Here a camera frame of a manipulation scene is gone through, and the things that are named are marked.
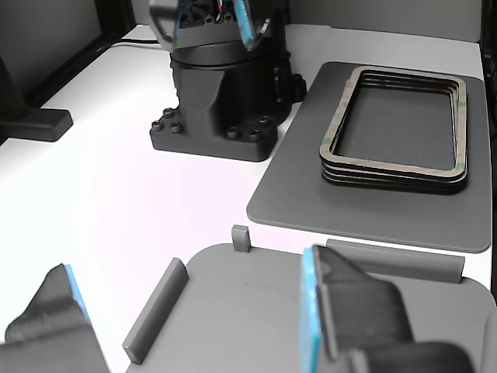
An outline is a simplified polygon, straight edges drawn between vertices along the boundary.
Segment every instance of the gray plate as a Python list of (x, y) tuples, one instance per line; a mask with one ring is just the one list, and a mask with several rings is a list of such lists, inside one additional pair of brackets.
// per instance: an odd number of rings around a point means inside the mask
[[(300, 255), (238, 253), (225, 244), (196, 254), (186, 269), (189, 280), (147, 357), (127, 373), (299, 372)], [(495, 310), (487, 289), (469, 279), (375, 276), (398, 286), (417, 341), (455, 343), (480, 371), (485, 322)]]
[[(485, 251), (492, 241), (492, 185), (484, 83), (461, 77), (467, 85), (469, 173), (460, 193), (444, 196), (334, 186), (321, 177), (319, 147), (345, 82), (357, 66), (323, 65), (248, 204), (248, 217), (259, 224), (356, 239), (464, 253)], [(347, 140), (351, 148), (341, 153), (355, 154), (354, 146), (360, 144), (360, 154), (375, 157), (370, 159), (443, 167), (454, 156), (447, 136), (448, 101), (443, 96), (426, 100), (424, 94), (370, 90), (348, 124), (359, 137)], [(410, 113), (422, 117), (416, 121)], [(367, 131), (373, 127), (377, 130)], [(409, 159), (395, 158), (400, 153), (392, 149), (397, 148), (405, 149)]]

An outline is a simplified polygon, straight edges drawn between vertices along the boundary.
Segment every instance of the black bracket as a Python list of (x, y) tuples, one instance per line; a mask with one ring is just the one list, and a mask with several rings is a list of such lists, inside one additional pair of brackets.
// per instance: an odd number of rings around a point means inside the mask
[(268, 159), (278, 141), (277, 126), (307, 93), (302, 76), (291, 73), (290, 54), (279, 62), (272, 61), (275, 55), (219, 70), (172, 62), (179, 107), (165, 109), (152, 124), (154, 148), (252, 162)]
[(0, 58), (0, 143), (7, 138), (57, 141), (71, 126), (67, 110), (28, 107)]
[(63, 264), (45, 277), (0, 343), (0, 371), (109, 373), (74, 275)]

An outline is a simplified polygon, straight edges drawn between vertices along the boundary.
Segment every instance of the gray tray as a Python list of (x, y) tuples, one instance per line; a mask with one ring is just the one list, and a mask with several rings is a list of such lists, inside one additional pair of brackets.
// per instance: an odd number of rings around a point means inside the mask
[[(460, 77), (466, 82), (468, 100), (468, 179), (460, 193), (441, 196), (335, 186), (321, 177), (319, 147), (346, 80), (358, 66), (322, 66), (248, 204), (250, 220), (356, 239), (485, 251), (492, 241), (492, 185), (484, 83)], [(385, 162), (402, 162), (392, 157), (403, 154), (408, 164), (447, 166), (447, 157), (454, 156), (449, 100), (414, 93), (366, 90), (359, 109), (354, 107), (341, 154)], [(392, 155), (392, 144), (402, 152)]]
[[(298, 373), (301, 256), (252, 248), (246, 227), (233, 239), (171, 262), (123, 344), (127, 373)], [(464, 258), (328, 245), (370, 273), (405, 276), (375, 275), (400, 288), (416, 340), (456, 343), (477, 371), (497, 371), (495, 302), (461, 277)]]

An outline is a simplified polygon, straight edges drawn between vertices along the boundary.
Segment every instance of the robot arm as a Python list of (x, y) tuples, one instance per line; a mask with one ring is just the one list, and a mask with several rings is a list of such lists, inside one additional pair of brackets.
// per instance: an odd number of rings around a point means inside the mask
[[(270, 36), (276, 6), (271, 0), (151, 0), (151, 27), (162, 47), (176, 48), (240, 40), (247, 51)], [(197, 27), (215, 23), (199, 35)]]

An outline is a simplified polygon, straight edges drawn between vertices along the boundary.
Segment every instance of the gray raised edge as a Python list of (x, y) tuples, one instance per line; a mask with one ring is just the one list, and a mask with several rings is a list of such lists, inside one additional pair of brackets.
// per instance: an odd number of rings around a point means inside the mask
[(233, 240), (235, 251), (250, 253), (252, 244), (250, 243), (249, 227), (244, 225), (233, 225), (233, 228), (231, 229), (231, 239)]
[(488, 316), (483, 336), (483, 351), (481, 352), (480, 373), (495, 373), (497, 371), (497, 309)]
[(326, 246), (374, 274), (459, 284), (465, 258), (329, 239)]
[(123, 342), (132, 363), (144, 362), (188, 280), (182, 261), (173, 258)]

